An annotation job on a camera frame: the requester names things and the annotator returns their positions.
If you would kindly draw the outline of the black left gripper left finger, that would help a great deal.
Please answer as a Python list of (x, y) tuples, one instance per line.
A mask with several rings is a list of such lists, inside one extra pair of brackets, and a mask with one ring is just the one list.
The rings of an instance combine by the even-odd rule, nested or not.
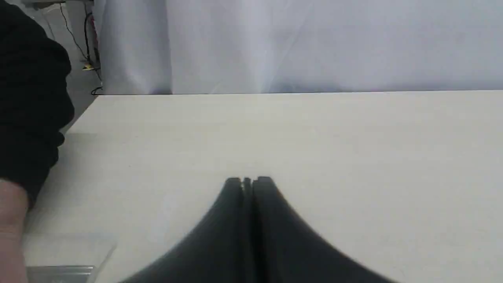
[(209, 211), (169, 252), (126, 283), (246, 283), (244, 190), (229, 178)]

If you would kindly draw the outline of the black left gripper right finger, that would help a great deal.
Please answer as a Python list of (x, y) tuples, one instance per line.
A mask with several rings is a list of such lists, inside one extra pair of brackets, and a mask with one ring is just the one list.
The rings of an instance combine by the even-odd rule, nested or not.
[(352, 260), (314, 231), (289, 205), (270, 177), (251, 186), (257, 266), (263, 283), (390, 283)]

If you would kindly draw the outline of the person's forearm in sleeve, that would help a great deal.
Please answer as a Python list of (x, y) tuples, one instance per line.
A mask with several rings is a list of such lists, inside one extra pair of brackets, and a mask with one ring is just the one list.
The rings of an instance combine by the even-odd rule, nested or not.
[(67, 51), (18, 6), (0, 3), (1, 179), (19, 184), (33, 205), (74, 118)]

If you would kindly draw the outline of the person's bare open hand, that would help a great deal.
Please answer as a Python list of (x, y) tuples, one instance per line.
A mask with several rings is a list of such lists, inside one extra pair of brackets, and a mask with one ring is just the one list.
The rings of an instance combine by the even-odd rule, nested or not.
[(0, 182), (0, 281), (27, 283), (22, 238), (28, 211), (23, 188), (10, 181)]

